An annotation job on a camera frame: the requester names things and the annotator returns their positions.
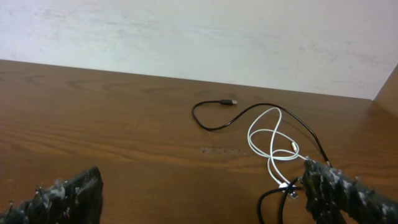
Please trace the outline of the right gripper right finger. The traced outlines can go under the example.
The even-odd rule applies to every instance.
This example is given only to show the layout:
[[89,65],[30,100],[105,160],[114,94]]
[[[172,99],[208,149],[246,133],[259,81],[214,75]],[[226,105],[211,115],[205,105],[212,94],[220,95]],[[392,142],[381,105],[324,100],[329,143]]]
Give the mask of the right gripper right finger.
[[316,223],[345,223],[344,211],[357,223],[397,223],[397,201],[350,179],[341,170],[304,161],[306,209]]

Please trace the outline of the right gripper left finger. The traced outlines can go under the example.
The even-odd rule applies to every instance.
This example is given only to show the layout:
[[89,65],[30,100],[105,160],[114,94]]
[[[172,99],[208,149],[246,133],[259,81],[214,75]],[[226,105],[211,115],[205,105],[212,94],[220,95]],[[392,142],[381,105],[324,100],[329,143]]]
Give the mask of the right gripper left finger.
[[99,224],[103,208],[103,180],[91,167],[48,189],[37,187],[32,199],[1,213],[3,224],[79,223]]

